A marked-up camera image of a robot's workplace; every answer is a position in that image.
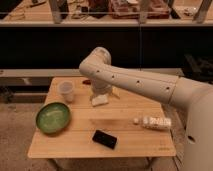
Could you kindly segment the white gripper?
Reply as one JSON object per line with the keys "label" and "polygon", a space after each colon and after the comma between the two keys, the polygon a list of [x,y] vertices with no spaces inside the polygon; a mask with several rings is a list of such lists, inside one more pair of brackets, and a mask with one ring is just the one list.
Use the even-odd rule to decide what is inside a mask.
{"label": "white gripper", "polygon": [[90,99],[94,99],[98,95],[111,93],[112,86],[106,82],[91,79],[91,90],[92,90],[92,95],[90,96]]}

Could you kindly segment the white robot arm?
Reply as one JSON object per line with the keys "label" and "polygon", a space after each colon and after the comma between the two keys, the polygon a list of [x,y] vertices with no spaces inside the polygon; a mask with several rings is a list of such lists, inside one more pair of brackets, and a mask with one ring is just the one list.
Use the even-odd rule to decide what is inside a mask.
{"label": "white robot arm", "polygon": [[213,171],[213,85],[180,76],[111,65],[111,55],[95,48],[79,65],[95,94],[116,86],[169,104],[188,115],[181,171]]}

